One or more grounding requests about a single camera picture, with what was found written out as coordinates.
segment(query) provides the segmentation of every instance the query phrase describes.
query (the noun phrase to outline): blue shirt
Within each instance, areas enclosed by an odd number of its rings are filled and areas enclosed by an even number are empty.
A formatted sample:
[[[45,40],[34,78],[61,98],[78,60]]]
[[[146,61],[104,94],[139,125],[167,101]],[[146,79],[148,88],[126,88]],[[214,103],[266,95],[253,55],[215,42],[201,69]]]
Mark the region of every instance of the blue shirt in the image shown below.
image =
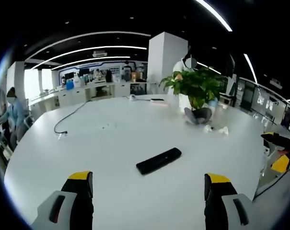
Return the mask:
[[[10,117],[14,122],[16,128],[18,128],[25,119],[25,116],[26,111],[23,108],[23,105],[21,104],[20,100],[16,98],[14,103],[7,108],[6,112],[1,117],[0,121],[5,122]]]

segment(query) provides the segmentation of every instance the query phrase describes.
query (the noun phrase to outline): green leaves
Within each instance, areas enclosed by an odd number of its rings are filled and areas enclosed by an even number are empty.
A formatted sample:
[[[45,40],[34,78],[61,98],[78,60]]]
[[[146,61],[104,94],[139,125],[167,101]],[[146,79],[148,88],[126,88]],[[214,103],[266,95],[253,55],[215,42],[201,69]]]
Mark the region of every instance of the green leaves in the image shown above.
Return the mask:
[[[191,103],[191,106],[195,109],[200,109],[202,108],[205,99],[204,98],[200,98],[200,97],[193,97],[193,96],[188,96],[189,98],[189,102]]]
[[[178,74],[182,76],[181,80],[175,80]],[[198,109],[204,103],[220,98],[222,78],[224,77],[208,68],[201,68],[195,72],[176,71],[172,76],[162,79],[160,85],[165,82],[164,89],[172,87],[174,94],[188,95],[193,108]]]

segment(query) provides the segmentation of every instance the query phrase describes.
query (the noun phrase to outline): black ceiling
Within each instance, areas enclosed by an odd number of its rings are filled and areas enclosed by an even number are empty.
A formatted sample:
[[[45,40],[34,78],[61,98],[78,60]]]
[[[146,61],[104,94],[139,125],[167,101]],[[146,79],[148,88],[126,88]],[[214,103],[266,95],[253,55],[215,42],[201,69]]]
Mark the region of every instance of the black ceiling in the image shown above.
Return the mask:
[[[290,98],[290,6],[266,0],[206,0],[233,29],[228,32],[195,0],[107,2],[78,1],[47,8],[27,9],[7,28],[2,43],[15,43],[13,60],[25,60],[56,41],[85,33],[130,31],[150,34],[166,31],[189,41],[196,59],[216,70],[222,69],[226,53],[236,62],[236,72],[253,80],[244,58],[248,54],[258,82]],[[100,34],[72,39],[48,48],[33,58],[46,60],[76,49],[94,46],[149,46],[151,37],[131,34]],[[106,49],[108,55],[131,56],[147,61],[148,51]],[[52,61],[61,64],[92,58],[93,50],[74,53]],[[283,90],[268,82],[278,79]]]

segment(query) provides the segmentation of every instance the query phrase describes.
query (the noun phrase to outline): white column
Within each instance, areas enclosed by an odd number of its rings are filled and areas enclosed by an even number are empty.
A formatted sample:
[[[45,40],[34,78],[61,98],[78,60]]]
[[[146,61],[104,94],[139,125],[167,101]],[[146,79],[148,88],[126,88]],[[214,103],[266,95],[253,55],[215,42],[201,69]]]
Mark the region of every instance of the white column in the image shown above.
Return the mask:
[[[163,78],[171,75],[174,65],[187,54],[187,51],[188,41],[166,32],[150,39],[148,82],[160,83]],[[157,93],[167,93],[167,91],[164,92],[161,86]]]
[[[38,71],[38,84],[39,84],[39,91],[43,91],[43,77],[42,77],[42,71]]]
[[[25,100],[24,95],[24,61],[15,61],[7,70],[6,91],[15,87],[15,92],[20,100]]]
[[[56,70],[52,71],[52,85],[53,85],[53,88],[59,86],[59,76],[58,76],[58,71]]]

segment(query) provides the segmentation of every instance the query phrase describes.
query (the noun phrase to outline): power cord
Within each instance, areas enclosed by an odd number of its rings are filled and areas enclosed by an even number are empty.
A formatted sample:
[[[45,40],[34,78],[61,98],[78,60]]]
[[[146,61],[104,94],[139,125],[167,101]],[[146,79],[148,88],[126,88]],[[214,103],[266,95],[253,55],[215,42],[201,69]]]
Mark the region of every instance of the power cord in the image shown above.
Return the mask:
[[[79,109],[81,109],[83,106],[85,106],[85,104],[86,103],[88,103],[88,102],[91,102],[91,100],[89,100],[89,101],[87,101],[87,102],[85,102],[84,104],[82,104],[79,108],[77,108],[75,111],[73,111],[71,114],[69,114],[69,115],[67,115],[66,117],[64,117],[63,119],[61,119],[59,122],[57,122],[57,124],[54,126],[54,132],[56,133],[56,134],[67,134],[68,133],[68,131],[62,131],[62,132],[57,132],[56,131],[56,128],[57,128],[57,126],[58,126],[58,124],[59,123],[61,123],[63,120],[65,120],[66,118],[68,118],[68,117],[70,117],[71,115],[73,115],[74,113],[76,113]]]
[[[134,94],[132,94],[132,95],[134,96],[134,97],[132,97],[133,99],[131,99],[131,96],[130,97],[122,96],[122,97],[125,97],[125,98],[129,99],[130,101],[147,101],[147,102],[150,101],[150,99],[137,99]]]

